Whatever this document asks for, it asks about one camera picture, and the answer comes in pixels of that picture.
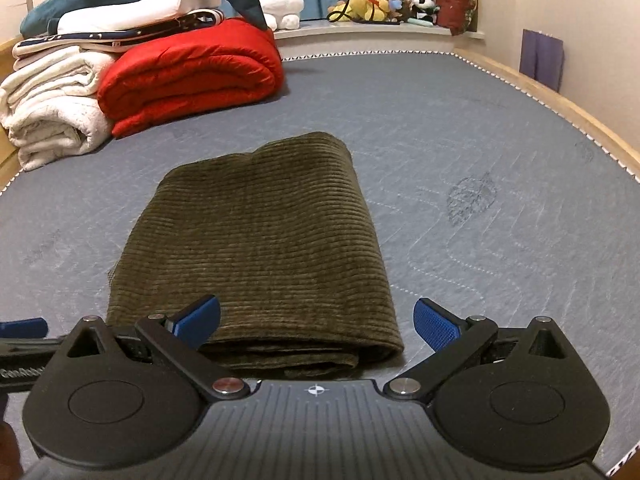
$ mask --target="mattress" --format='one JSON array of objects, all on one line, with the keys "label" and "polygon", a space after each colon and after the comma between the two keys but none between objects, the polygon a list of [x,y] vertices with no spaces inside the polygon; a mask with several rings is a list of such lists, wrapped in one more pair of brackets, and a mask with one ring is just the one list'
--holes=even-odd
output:
[{"label": "mattress", "polygon": [[[638,183],[551,110],[453,56],[284,67],[287,85],[269,101],[16,178],[0,196],[0,319],[44,316],[59,335],[105,315],[110,269],[169,170],[322,130],[353,155],[405,345],[359,376],[382,385],[431,354],[412,327],[420,296],[501,326],[552,316],[609,401],[596,463],[612,467],[640,440]],[[8,410],[17,427],[20,399]]]}]

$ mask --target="white plush toy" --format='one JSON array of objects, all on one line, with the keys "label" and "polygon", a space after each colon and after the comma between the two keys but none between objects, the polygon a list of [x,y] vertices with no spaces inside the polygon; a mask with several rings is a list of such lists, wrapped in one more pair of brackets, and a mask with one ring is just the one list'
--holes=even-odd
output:
[{"label": "white plush toy", "polygon": [[260,0],[260,6],[271,30],[300,28],[300,11],[305,8],[304,0]]}]

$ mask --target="white pillow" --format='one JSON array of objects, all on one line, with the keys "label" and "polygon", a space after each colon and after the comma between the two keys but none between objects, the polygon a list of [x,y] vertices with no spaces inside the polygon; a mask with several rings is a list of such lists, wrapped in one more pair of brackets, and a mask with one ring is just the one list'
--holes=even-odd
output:
[{"label": "white pillow", "polygon": [[219,7],[222,0],[140,0],[132,4],[72,10],[58,23],[58,34],[129,30],[165,22],[196,9]]}]

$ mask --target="panda plush toy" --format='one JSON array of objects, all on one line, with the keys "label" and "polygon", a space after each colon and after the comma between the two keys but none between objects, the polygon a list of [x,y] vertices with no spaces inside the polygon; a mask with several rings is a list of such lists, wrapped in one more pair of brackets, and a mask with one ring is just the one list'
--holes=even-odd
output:
[{"label": "panda plush toy", "polygon": [[432,24],[435,23],[440,7],[433,0],[413,0],[412,3],[414,18],[424,22],[431,22]]}]

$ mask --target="metal screw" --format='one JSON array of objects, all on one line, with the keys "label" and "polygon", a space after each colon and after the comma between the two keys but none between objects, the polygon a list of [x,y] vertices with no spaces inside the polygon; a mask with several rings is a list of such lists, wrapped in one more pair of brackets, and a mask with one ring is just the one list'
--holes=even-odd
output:
[{"label": "metal screw", "polygon": [[398,377],[389,383],[389,389],[396,395],[410,396],[420,390],[420,383],[411,377]]},{"label": "metal screw", "polygon": [[213,390],[219,394],[236,394],[244,388],[244,381],[237,377],[223,377],[213,383]]}]

